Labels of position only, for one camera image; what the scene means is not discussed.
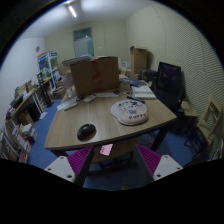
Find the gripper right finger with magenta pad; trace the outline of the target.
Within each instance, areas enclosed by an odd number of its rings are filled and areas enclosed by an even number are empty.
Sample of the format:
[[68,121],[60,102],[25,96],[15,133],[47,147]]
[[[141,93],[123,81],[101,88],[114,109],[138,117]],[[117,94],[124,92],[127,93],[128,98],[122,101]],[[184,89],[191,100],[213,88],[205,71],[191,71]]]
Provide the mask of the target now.
[[169,155],[159,155],[139,144],[136,147],[154,181],[182,169],[182,166]]

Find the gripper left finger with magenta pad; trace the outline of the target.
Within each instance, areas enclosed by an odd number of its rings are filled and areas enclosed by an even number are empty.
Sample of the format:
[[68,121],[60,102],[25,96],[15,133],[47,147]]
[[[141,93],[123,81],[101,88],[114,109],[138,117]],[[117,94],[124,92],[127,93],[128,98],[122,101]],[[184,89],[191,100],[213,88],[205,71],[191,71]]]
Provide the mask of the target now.
[[91,161],[93,146],[84,147],[70,156],[59,156],[46,171],[73,183],[84,183]]

